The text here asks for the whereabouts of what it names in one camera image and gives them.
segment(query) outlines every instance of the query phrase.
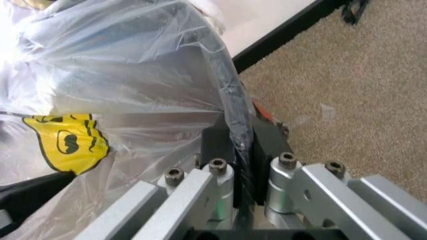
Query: metal frame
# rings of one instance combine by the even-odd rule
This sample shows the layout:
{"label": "metal frame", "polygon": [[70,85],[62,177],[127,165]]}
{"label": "metal frame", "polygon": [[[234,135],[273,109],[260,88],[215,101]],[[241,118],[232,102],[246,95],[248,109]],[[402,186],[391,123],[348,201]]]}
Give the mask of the metal frame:
{"label": "metal frame", "polygon": [[75,239],[130,239],[166,198],[165,190],[139,181]]}
{"label": "metal frame", "polygon": [[270,169],[275,224],[294,226],[291,216],[300,213],[312,227],[333,224],[350,239],[427,239],[426,206],[381,176],[339,179],[323,164],[289,169],[278,157]]}
{"label": "metal frame", "polygon": [[220,197],[216,178],[193,169],[132,239],[183,239],[207,223]]}

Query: clear plastic bag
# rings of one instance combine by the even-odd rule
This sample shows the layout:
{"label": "clear plastic bag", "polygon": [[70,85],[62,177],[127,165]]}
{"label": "clear plastic bag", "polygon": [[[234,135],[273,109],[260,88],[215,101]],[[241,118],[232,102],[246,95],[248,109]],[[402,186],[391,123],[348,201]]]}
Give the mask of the clear plastic bag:
{"label": "clear plastic bag", "polygon": [[[191,169],[202,129],[222,112],[248,164],[250,99],[224,44],[186,2],[59,0],[8,24],[0,148],[21,141],[39,151],[25,118],[92,114],[111,151],[7,239],[70,239],[136,181]],[[31,151],[17,156],[20,168],[13,149],[0,155],[2,183],[50,170]]]}

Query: metal clamp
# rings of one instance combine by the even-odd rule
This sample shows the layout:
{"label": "metal clamp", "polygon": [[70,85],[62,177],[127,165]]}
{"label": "metal clamp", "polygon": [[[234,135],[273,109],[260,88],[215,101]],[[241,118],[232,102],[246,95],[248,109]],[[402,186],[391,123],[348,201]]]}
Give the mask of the metal clamp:
{"label": "metal clamp", "polygon": [[286,216],[302,214],[315,227],[336,225],[350,239],[409,239],[347,186],[351,177],[341,171],[341,165],[297,162],[290,169],[280,157],[275,158],[270,165],[267,207]]}
{"label": "metal clamp", "polygon": [[216,221],[216,223],[209,225],[215,229],[230,229],[233,215],[234,170],[222,158],[212,159],[202,170],[211,172],[216,177],[216,183],[221,195],[209,219]]}

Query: black edge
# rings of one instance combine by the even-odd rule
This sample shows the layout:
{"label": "black edge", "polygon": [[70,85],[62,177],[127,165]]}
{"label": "black edge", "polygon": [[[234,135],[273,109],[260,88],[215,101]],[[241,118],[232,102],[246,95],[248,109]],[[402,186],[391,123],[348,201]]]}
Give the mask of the black edge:
{"label": "black edge", "polygon": [[0,228],[0,239],[17,229],[31,214],[65,188],[76,175],[56,172],[31,180],[0,186],[0,210],[5,210],[11,223]]}
{"label": "black edge", "polygon": [[347,240],[339,229],[190,230],[184,240]]}
{"label": "black edge", "polygon": [[346,0],[316,0],[276,29],[233,57],[238,73],[243,72],[265,56],[291,41],[296,35],[344,5]]}

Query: black object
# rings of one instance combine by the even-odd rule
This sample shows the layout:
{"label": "black object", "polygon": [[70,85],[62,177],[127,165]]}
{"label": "black object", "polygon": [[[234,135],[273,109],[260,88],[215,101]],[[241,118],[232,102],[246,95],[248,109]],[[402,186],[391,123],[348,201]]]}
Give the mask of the black object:
{"label": "black object", "polygon": [[[277,126],[270,121],[254,116],[251,118],[251,122],[253,143],[250,171],[253,175],[251,183],[253,189],[249,192],[251,195],[249,197],[253,198],[258,205],[263,206],[266,200],[271,160],[278,157],[280,153],[292,153],[292,150],[287,143],[287,135],[284,135],[282,126]],[[200,167],[202,168],[215,158],[226,160],[233,167],[235,176],[240,176],[241,166],[239,165],[238,154],[236,154],[233,142],[230,139],[230,129],[224,120],[224,115],[218,118],[214,126],[205,128],[201,134]],[[242,201],[242,193],[238,191],[241,186],[241,177],[235,177],[233,199],[235,208],[238,208]]]}
{"label": "black object", "polygon": [[346,240],[339,229],[190,230],[184,240]]}
{"label": "black object", "polygon": [[[342,9],[342,14],[341,14],[342,19],[346,23],[351,25],[358,24],[368,3],[369,3],[369,0],[351,0],[347,2],[347,4],[345,4],[344,8]],[[357,7],[357,5],[358,5],[357,11],[353,12],[352,9],[354,7]]]}
{"label": "black object", "polygon": [[12,220],[12,223],[0,228],[0,238],[17,229],[25,219],[67,186],[75,176],[73,172],[58,172],[0,186],[0,210],[7,211]]}
{"label": "black object", "polygon": [[270,175],[270,162],[283,152],[293,153],[288,145],[287,136],[283,134],[282,127],[271,122],[252,118],[253,144],[251,165],[255,178],[254,200],[263,206],[266,201],[268,180]]}
{"label": "black object", "polygon": [[[230,139],[230,129],[226,124],[224,114],[221,114],[212,127],[203,129],[201,133],[201,156],[200,168],[202,169],[210,160],[220,158],[224,159],[233,167],[234,175],[240,176],[240,165],[238,154],[235,151],[232,140]],[[242,182],[240,177],[234,178],[233,207],[239,208],[242,192]]]}
{"label": "black object", "polygon": [[296,35],[313,26],[346,3],[346,0],[316,0],[273,31],[233,57],[238,73],[243,72],[263,57],[272,53]]}

